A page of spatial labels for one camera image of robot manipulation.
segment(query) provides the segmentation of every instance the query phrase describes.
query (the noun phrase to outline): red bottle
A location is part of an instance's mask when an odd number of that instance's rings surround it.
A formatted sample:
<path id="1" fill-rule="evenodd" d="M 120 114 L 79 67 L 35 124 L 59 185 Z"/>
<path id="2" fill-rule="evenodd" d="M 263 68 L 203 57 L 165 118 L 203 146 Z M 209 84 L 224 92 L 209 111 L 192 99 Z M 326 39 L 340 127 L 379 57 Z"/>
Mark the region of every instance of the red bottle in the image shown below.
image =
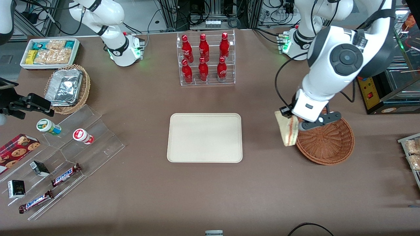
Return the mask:
<path id="1" fill-rule="evenodd" d="M 200 34 L 200 45 L 198 48 L 200 49 L 200 57 L 204 57 L 206 62 L 210 61 L 209 43 L 206 40 L 205 34 Z"/>
<path id="2" fill-rule="evenodd" d="M 182 54 L 184 55 L 184 59 L 187 59 L 189 63 L 194 62 L 194 56 L 192 55 L 192 47 L 191 44 L 188 42 L 188 37 L 186 35 L 182 35 Z"/>
<path id="3" fill-rule="evenodd" d="M 185 59 L 182 59 L 182 76 L 184 77 L 185 83 L 192 83 L 192 70 L 188 65 L 188 61 Z"/>
<path id="4" fill-rule="evenodd" d="M 217 80 L 219 82 L 226 81 L 226 70 L 225 57 L 220 57 L 219 64 L 217 65 Z"/>
<path id="5" fill-rule="evenodd" d="M 206 82 L 209 75 L 209 67 L 206 64 L 206 60 L 204 57 L 200 57 L 200 64 L 198 65 L 198 70 L 200 71 L 201 81 Z"/>
<path id="6" fill-rule="evenodd" d="M 229 41 L 228 33 L 222 33 L 222 41 L 220 42 L 220 56 L 228 58 L 229 57 Z"/>

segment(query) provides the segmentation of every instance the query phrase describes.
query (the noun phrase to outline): wicker basket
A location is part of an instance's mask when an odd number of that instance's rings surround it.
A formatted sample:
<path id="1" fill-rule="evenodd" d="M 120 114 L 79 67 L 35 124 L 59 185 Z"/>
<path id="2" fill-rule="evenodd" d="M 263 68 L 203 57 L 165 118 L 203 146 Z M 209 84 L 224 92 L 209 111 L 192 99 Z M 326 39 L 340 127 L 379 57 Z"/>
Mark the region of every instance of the wicker basket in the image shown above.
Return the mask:
<path id="1" fill-rule="evenodd" d="M 79 92 L 79 101 L 76 103 L 76 105 L 72 107 L 53 107 L 51 106 L 51 109 L 53 109 L 56 113 L 68 115 L 72 114 L 76 111 L 78 111 L 83 105 L 86 104 L 87 97 L 89 96 L 89 89 L 90 89 L 90 78 L 87 74 L 86 70 L 79 66 L 79 65 L 71 65 L 61 68 L 60 70 L 71 70 L 71 69 L 78 69 L 83 72 L 83 78 L 82 78 L 82 85 Z M 44 89 L 44 96 L 47 94 L 48 87 L 50 86 L 51 78 L 53 75 L 50 76 L 50 79 L 47 82 L 47 86 Z"/>
<path id="2" fill-rule="evenodd" d="M 296 145 L 308 159 L 322 165 L 336 165 L 353 152 L 354 134 L 346 120 L 308 131 L 300 131 Z"/>

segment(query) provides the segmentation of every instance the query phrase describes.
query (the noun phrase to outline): tabletop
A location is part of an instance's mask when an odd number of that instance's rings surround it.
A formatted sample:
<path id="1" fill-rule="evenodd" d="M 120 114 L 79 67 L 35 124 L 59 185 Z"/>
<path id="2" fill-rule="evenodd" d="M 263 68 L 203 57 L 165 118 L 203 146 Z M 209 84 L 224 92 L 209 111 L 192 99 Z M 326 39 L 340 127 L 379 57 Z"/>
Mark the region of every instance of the tabletop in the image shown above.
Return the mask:
<path id="1" fill-rule="evenodd" d="M 354 103 L 338 94 L 330 107 L 350 124 L 355 148 L 344 163 L 315 164 L 296 146 L 284 147 L 274 116 L 283 106 L 274 76 L 288 58 L 252 30 L 235 34 L 236 84 L 226 87 L 180 86 L 176 33 L 150 35 L 144 59 L 124 68 L 99 37 L 78 38 L 76 63 L 91 78 L 87 104 L 126 147 L 38 220 L 27 221 L 1 195 L 0 234 L 199 236 L 221 229 L 227 236 L 278 236 L 314 222 L 335 235 L 418 235 L 420 209 L 407 206 L 420 204 L 420 191 L 397 140 L 420 132 L 419 116 L 366 115 L 359 90 Z M 279 89 L 287 100 L 308 71 L 306 61 L 283 69 Z M 42 95 L 51 73 L 22 69 L 17 92 Z M 242 161 L 169 162 L 174 113 L 238 113 Z M 19 133 L 41 136 L 41 118 L 9 118 L 0 143 Z"/>

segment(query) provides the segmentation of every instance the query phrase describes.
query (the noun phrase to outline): acrylic bottle rack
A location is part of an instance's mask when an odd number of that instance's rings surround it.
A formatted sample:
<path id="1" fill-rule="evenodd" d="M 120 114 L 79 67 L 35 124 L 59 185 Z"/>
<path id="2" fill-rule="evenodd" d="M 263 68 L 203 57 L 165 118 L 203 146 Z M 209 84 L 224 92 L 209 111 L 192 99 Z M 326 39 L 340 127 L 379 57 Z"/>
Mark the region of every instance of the acrylic bottle rack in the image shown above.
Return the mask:
<path id="1" fill-rule="evenodd" d="M 228 33 L 229 41 L 229 57 L 226 59 L 226 81 L 221 83 L 217 80 L 217 65 L 219 64 L 220 58 L 220 42 L 222 40 L 222 33 Z M 198 46 L 200 45 L 200 34 L 203 32 L 184 32 L 177 34 L 176 49 L 178 52 L 178 67 L 179 67 L 179 78 L 182 86 L 187 85 L 217 85 L 217 84 L 234 84 L 236 82 L 235 74 L 235 31 L 234 30 L 218 30 L 218 31 L 205 31 L 206 39 L 210 47 L 210 60 L 207 62 L 209 67 L 209 75 L 207 82 L 202 82 L 200 80 L 200 73 L 198 71 L 198 65 L 200 64 L 200 51 Z M 192 54 L 194 56 L 194 62 L 189 63 L 189 66 L 192 69 L 192 84 L 187 84 L 182 76 L 182 59 L 184 55 L 182 54 L 182 35 L 188 36 L 188 41 L 192 47 Z"/>
<path id="2" fill-rule="evenodd" d="M 22 214 L 22 217 L 29 217 L 28 220 L 37 219 L 125 147 L 118 137 L 106 127 L 100 117 L 88 105 L 83 106 L 59 123 L 62 131 L 58 136 L 43 134 L 40 138 L 41 146 L 39 148 L 41 150 L 38 153 L 35 155 L 31 153 L 32 157 L 28 155 L 18 162 L 10 173 L 4 173 L 5 176 L 0 180 L 0 191 L 3 194 L 8 194 L 7 181 L 13 179 L 25 182 L 25 197 L 10 199 L 9 206 L 16 208 L 16 214 L 19 214 L 18 208 L 20 205 L 30 202 L 51 189 L 54 199 L 46 201 L 43 205 L 35 206 Z M 95 137 L 95 141 L 86 145 L 74 140 L 72 135 L 77 128 L 85 129 Z M 34 160 L 44 163 L 50 175 L 47 177 L 35 175 L 29 166 L 30 162 Z M 76 163 L 80 164 L 82 170 L 53 188 L 51 180 L 66 172 Z"/>

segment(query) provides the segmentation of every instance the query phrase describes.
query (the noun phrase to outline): snickers bar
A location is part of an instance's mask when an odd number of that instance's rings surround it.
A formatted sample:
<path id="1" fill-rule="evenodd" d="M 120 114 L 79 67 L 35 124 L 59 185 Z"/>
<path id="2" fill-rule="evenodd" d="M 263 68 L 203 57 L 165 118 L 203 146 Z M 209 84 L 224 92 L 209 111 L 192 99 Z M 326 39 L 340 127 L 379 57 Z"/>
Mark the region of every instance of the snickers bar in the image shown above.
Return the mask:
<path id="1" fill-rule="evenodd" d="M 45 194 L 35 198 L 34 200 L 23 204 L 19 207 L 19 214 L 23 214 L 25 212 L 27 212 L 29 209 L 31 209 L 34 206 L 40 205 L 41 203 L 47 201 L 48 199 L 53 199 L 54 195 L 53 192 L 51 192 L 51 190 L 48 190 Z"/>
<path id="2" fill-rule="evenodd" d="M 52 180 L 52 186 L 56 187 L 60 185 L 62 182 L 66 181 L 68 178 L 70 178 L 72 175 L 74 175 L 77 171 L 81 170 L 81 167 L 78 163 L 76 165 L 72 166 L 68 171 L 64 172 L 62 175 L 57 177 L 55 180 Z"/>

